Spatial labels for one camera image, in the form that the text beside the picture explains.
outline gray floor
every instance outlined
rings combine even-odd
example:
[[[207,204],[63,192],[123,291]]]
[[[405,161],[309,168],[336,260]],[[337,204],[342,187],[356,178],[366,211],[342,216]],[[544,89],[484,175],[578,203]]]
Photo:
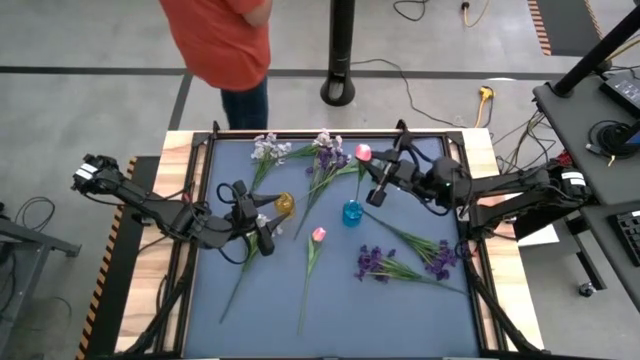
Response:
[[[329,0],[274,1],[272,68],[325,68]],[[605,32],[633,6],[631,0],[591,4]],[[480,6],[481,1],[472,1],[473,9]],[[524,0],[494,0],[486,18],[473,29],[461,25],[456,2],[431,0],[425,18],[412,23],[395,14],[392,1],[360,0],[352,57],[385,58],[406,70],[455,72],[563,72],[577,61],[542,55]],[[640,47],[616,64],[639,62]],[[0,1],[2,65],[184,66],[154,0]],[[382,63],[357,68],[393,70]],[[52,254],[33,313],[13,337],[16,359],[36,353],[68,359],[75,354],[113,209],[68,190],[71,175],[88,152],[108,154],[125,164],[134,155],[158,155],[180,81],[179,76],[0,74],[0,200],[13,214],[31,196],[50,197],[58,209],[46,232],[83,244],[77,259]],[[410,109],[400,79],[355,79],[357,97],[344,108],[329,107],[319,99],[321,83],[320,78],[270,79],[270,127],[380,128],[393,126],[399,118],[410,126],[441,127]],[[410,87],[418,108],[471,126],[478,88],[490,85],[497,94],[490,130],[498,139],[530,117],[535,110],[531,89],[540,83],[410,80]],[[226,126],[219,95],[194,79],[180,129],[207,129],[214,119]],[[555,138],[543,127],[536,132]],[[516,135],[501,141],[496,154],[506,156],[516,141]],[[556,145],[549,154],[560,150]],[[539,154],[538,145],[527,141],[520,164]],[[545,261],[523,251],[543,339],[558,353],[637,359],[640,315],[593,239],[586,242],[609,286],[589,300],[575,293],[575,286],[586,280],[577,259]],[[70,321],[53,296],[71,303]],[[27,330],[43,323],[46,336]]]

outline small vase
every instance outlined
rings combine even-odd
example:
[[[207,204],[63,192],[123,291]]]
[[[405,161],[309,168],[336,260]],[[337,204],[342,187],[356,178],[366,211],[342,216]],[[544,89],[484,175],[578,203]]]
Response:
[[[362,220],[364,210],[357,200],[349,200],[342,208],[342,222],[348,227],[356,227]]]
[[[287,220],[291,219],[296,213],[296,202],[293,195],[287,192],[280,193],[280,198],[273,203],[278,214],[289,214]]]

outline blue tabletop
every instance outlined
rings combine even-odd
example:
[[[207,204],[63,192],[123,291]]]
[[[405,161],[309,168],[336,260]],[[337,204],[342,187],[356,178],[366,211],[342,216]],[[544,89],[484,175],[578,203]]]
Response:
[[[345,140],[343,148],[353,153],[359,143],[374,150],[386,150],[392,140]],[[415,139],[427,156],[443,155],[440,138]],[[307,144],[293,142],[294,149]],[[216,215],[229,211],[220,203],[215,187],[221,182],[243,179],[249,187],[255,172],[249,158],[253,142],[216,140],[208,201]],[[271,171],[257,193],[287,191],[298,198],[309,190],[305,168],[311,158],[289,160]],[[422,162],[421,170],[429,169]],[[240,276],[241,266],[226,262],[215,250],[199,250],[184,356],[205,357],[474,357],[478,355],[471,300],[468,295],[431,285],[373,279],[359,282],[353,274],[363,244],[395,248],[397,259],[424,273],[420,259],[388,230],[366,216],[355,228],[342,224],[342,206],[355,197],[357,175],[338,177],[324,192],[307,218],[296,240],[295,230],[305,201],[297,203],[296,216],[283,223],[284,233],[276,237],[276,250],[258,257],[245,275],[235,301],[222,324],[220,315]],[[359,199],[364,203],[371,180],[365,176]],[[364,205],[404,231],[437,242],[447,239],[453,246],[458,234],[455,216],[437,217],[413,197],[392,186],[381,208]],[[270,218],[277,214],[271,205],[261,209]],[[297,322],[307,266],[307,238],[318,226],[327,230],[323,253],[310,280],[304,331],[297,334]],[[244,244],[225,246],[230,257],[242,259]],[[466,291],[461,263],[450,269],[447,285]]]

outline person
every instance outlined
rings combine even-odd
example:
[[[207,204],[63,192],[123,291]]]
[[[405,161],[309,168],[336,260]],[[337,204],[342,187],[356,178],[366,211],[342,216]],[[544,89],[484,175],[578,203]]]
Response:
[[[220,89],[229,128],[266,129],[272,0],[160,0],[187,69]]]

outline blue glass vase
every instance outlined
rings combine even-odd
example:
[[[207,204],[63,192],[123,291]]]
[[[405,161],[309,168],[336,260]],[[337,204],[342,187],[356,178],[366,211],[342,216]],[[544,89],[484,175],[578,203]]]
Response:
[[[348,227],[356,227],[362,220],[364,210],[359,201],[349,200],[342,208],[342,222]]]

